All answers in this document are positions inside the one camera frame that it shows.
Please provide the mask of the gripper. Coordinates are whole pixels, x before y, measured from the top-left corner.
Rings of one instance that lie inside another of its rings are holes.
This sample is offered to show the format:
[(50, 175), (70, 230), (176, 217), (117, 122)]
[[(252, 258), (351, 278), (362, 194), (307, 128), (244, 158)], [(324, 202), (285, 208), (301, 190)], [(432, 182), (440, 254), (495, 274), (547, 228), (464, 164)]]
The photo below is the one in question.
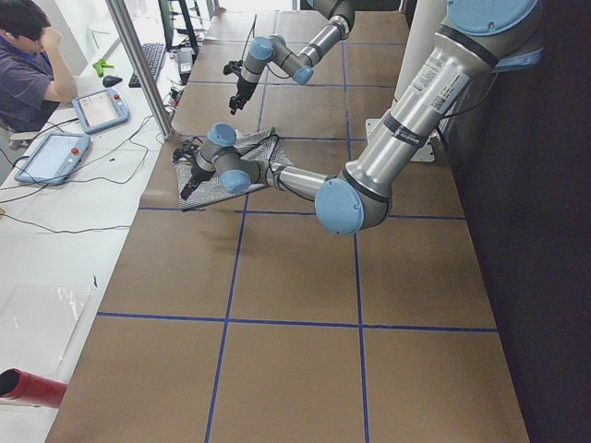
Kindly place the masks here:
[(188, 198), (195, 192), (201, 182), (209, 181), (213, 176), (213, 167), (210, 164), (205, 166), (195, 163), (191, 166), (191, 178), (187, 181), (179, 196), (183, 200)]
[(236, 86), (237, 94), (231, 96), (229, 101), (231, 115), (235, 115), (237, 111), (242, 111), (247, 103), (247, 98), (251, 98), (255, 91), (255, 84), (242, 77), (238, 77)]

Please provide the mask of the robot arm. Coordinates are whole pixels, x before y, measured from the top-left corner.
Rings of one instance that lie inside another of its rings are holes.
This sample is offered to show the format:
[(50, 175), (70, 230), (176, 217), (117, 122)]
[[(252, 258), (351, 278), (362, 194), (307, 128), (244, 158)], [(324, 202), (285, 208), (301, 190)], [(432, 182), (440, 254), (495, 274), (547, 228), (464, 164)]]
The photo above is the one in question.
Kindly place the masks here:
[(251, 31), (238, 60), (229, 61), (223, 68), (225, 75), (237, 77), (236, 93), (229, 99), (230, 113), (242, 110), (253, 96), (264, 69), (270, 64), (280, 68), (296, 84), (307, 84), (314, 67), (337, 43), (347, 39), (355, 24), (356, 7), (353, 1), (309, 1), (312, 10), (319, 12), (328, 23), (299, 52), (287, 45), (286, 39), (273, 34), (256, 36)]
[(276, 162), (256, 147), (238, 149), (235, 130), (214, 125), (189, 153), (179, 196), (195, 207), (271, 186), (311, 201), (320, 223), (337, 234), (383, 222), (392, 184), (478, 76), (522, 69), (542, 54), (538, 1), (451, 1), (424, 64), (371, 131), (360, 156), (328, 176)]

